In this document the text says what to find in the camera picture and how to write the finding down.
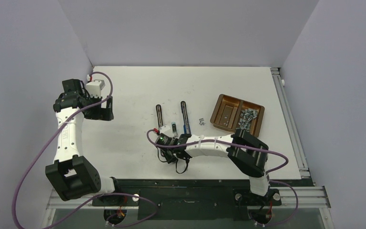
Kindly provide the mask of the brown wooden tray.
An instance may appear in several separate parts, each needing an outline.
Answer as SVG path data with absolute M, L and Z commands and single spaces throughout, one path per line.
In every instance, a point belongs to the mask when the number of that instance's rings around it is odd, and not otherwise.
M 249 101 L 225 94 L 219 95 L 210 122 L 218 129 L 234 133 L 236 130 L 241 130 L 237 129 L 237 125 L 240 111 L 245 108 L 253 108 L 259 112 L 256 122 L 252 124 L 251 131 L 245 130 L 251 135 L 258 137 L 261 131 L 265 107 Z

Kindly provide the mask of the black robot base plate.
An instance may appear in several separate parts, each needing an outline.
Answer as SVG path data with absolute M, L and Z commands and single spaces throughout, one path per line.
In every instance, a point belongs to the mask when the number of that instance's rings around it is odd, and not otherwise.
M 116 219 L 128 216 L 128 208 L 137 207 L 138 219 L 157 210 L 153 220 L 235 221 L 269 218 L 273 207 L 284 206 L 290 189 L 273 184 L 263 197 L 250 192 L 250 182 L 234 180 L 189 179 L 119 179 L 117 193 L 127 196 L 105 196 L 93 200 L 95 207 L 105 207 L 106 215 L 118 213 Z

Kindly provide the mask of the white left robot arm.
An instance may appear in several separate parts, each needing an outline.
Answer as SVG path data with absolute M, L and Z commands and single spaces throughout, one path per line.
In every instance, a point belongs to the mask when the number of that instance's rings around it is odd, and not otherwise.
M 46 177 L 63 201 L 104 193 L 109 204 L 118 205 L 123 192 L 117 188 L 116 179 L 101 177 L 82 152 L 83 121 L 114 118 L 112 97 L 106 100 L 105 108 L 101 105 L 105 82 L 93 80 L 84 84 L 70 79 L 63 81 L 62 86 L 64 92 L 53 105 L 60 131 L 57 150 L 53 163 L 45 167 Z

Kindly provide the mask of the grey staple strip cluster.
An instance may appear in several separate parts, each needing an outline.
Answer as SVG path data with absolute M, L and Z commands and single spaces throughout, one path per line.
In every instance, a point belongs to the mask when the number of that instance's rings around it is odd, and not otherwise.
M 200 118 L 200 119 L 199 119 L 199 125 L 201 125 L 201 126 L 205 125 L 205 120 L 204 120 L 204 118 Z

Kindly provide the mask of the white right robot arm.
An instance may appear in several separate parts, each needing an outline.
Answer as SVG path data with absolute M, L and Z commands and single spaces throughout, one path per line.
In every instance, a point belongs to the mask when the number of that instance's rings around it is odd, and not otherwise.
M 266 172 L 269 146 L 239 129 L 224 136 L 181 134 L 178 138 L 157 133 L 153 144 L 167 156 L 175 156 L 187 163 L 199 156 L 215 156 L 230 159 L 234 165 L 249 177 L 250 198 L 256 204 L 269 199 L 269 178 Z

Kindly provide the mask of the black stapler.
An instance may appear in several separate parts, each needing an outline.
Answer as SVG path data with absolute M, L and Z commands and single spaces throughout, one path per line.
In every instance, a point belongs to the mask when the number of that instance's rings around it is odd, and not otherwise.
M 157 104 L 155 106 L 155 109 L 156 109 L 158 127 L 160 128 L 163 126 L 162 106 L 160 104 Z

